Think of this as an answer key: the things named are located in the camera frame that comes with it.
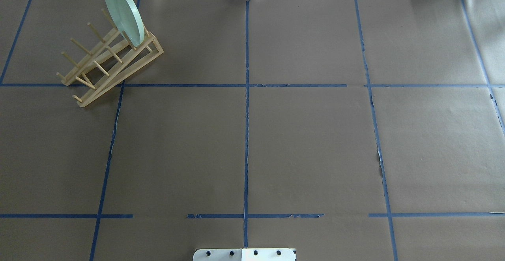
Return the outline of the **wooden dish rack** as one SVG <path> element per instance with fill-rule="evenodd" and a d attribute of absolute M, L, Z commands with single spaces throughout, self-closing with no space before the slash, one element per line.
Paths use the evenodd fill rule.
<path fill-rule="evenodd" d="M 141 27 L 144 40 L 139 46 L 134 46 L 130 37 L 123 35 L 125 30 L 116 27 L 109 13 L 105 9 L 101 11 L 112 29 L 101 36 L 91 23 L 87 23 L 98 37 L 99 43 L 92 49 L 87 49 L 79 41 L 71 38 L 70 41 L 83 50 L 85 55 L 80 61 L 76 61 L 62 52 L 61 54 L 72 63 L 73 68 L 66 75 L 56 73 L 63 85 L 79 83 L 88 88 L 81 97 L 73 95 L 81 107 L 88 106 L 164 53 L 157 38 L 144 26 Z"/>

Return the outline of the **light green plate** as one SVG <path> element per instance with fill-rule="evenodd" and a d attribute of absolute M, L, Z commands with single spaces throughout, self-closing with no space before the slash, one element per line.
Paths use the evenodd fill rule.
<path fill-rule="evenodd" d="M 139 47 L 145 38 L 144 23 L 134 0 L 105 0 L 108 12 L 121 34 L 134 47 Z"/>

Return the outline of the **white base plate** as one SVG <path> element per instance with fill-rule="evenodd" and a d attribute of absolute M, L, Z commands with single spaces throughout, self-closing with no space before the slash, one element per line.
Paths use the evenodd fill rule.
<path fill-rule="evenodd" d="M 296 261 L 293 248 L 221 248 L 200 249 L 193 261 Z"/>

